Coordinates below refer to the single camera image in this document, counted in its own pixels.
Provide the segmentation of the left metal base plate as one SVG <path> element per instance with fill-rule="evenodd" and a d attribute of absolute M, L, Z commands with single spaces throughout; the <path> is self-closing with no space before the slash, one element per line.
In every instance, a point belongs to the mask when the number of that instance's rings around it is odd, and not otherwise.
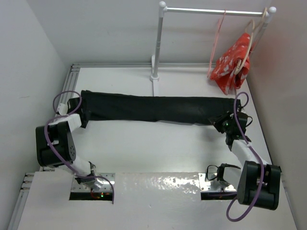
<path fill-rule="evenodd" d="M 72 192 L 113 192 L 112 186 L 115 185 L 114 174 L 98 173 L 94 178 L 74 177 L 71 183 Z"/>

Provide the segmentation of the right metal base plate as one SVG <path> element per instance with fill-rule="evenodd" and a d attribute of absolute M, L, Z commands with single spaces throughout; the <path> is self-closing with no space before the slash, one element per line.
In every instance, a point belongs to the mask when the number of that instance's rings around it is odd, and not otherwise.
<path fill-rule="evenodd" d="M 218 192 L 236 192 L 233 185 L 227 182 L 218 182 L 216 179 L 209 181 L 206 173 L 198 173 L 201 192 L 218 193 Z"/>

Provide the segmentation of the white clothes rack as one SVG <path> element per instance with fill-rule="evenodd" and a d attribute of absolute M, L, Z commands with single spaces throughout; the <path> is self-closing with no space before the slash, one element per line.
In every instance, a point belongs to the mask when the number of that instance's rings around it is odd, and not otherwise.
<path fill-rule="evenodd" d="M 195 14 L 212 14 L 212 15 L 222 15 L 222 16 L 246 16 L 246 17 L 260 17 L 261 20 L 257 26 L 252 26 L 252 32 L 250 35 L 249 42 L 249 54 L 251 55 L 261 37 L 263 36 L 268 24 L 273 19 L 274 15 L 277 12 L 276 7 L 265 8 L 263 12 L 255 11 L 232 11 L 232 10 L 210 10 L 210 9 L 194 9 L 194 8 L 178 8 L 178 7 L 168 7 L 164 1 L 159 2 L 158 10 L 158 29 L 156 36 L 155 44 L 155 53 L 152 55 L 152 73 L 150 75 L 150 80 L 152 82 L 153 96 L 159 96 L 159 76 L 158 76 L 158 67 L 160 59 L 160 50 L 161 50 L 161 38 L 163 30 L 163 20 L 167 12 L 175 13 L 195 13 Z"/>

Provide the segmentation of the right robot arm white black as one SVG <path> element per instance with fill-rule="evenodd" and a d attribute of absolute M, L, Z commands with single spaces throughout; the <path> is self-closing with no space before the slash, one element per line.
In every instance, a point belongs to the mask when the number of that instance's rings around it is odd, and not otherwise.
<path fill-rule="evenodd" d="M 240 165 L 209 165 L 206 180 L 217 181 L 223 187 L 232 185 L 242 205 L 250 205 L 255 200 L 255 207 L 276 210 L 279 204 L 281 168 L 267 163 L 252 151 L 251 140 L 245 135 L 249 118 L 243 112 L 227 112 L 209 119 L 218 132 L 225 134 L 226 145 L 238 158 Z"/>

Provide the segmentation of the metal base plate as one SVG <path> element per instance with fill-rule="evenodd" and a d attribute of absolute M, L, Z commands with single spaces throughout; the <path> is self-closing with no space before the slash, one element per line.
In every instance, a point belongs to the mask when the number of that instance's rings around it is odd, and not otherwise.
<path fill-rule="evenodd" d="M 115 185 L 114 174 L 98 173 L 94 178 L 74 177 L 71 183 L 72 192 L 113 192 L 112 186 Z"/>
<path fill-rule="evenodd" d="M 233 185 L 227 182 L 218 182 L 216 179 L 209 181 L 206 173 L 198 173 L 201 192 L 218 193 L 218 192 L 236 192 Z"/>

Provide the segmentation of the black trousers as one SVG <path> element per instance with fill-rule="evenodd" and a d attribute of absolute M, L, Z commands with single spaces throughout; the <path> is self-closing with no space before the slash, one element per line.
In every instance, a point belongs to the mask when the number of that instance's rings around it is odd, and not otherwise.
<path fill-rule="evenodd" d="M 91 121 L 128 120 L 210 125 L 240 101 L 220 97 L 153 97 L 82 91 L 82 110 Z"/>

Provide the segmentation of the red patterned cloth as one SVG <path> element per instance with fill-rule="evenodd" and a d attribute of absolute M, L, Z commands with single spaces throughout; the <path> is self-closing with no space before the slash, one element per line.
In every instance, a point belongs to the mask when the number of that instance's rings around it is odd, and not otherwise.
<path fill-rule="evenodd" d="M 228 95 L 232 88 L 240 89 L 247 78 L 250 62 L 247 55 L 250 35 L 243 33 L 219 58 L 211 71 L 210 80 L 215 81 L 221 91 Z"/>

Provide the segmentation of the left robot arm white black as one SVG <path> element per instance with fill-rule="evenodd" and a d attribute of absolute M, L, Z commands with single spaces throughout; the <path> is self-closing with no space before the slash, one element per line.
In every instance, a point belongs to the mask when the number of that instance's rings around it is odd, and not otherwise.
<path fill-rule="evenodd" d="M 82 99 L 71 98 L 68 110 L 45 128 L 35 129 L 36 157 L 41 167 L 58 168 L 75 175 L 78 184 L 93 188 L 94 164 L 77 156 L 72 132 L 86 128 L 88 113 L 83 111 Z"/>

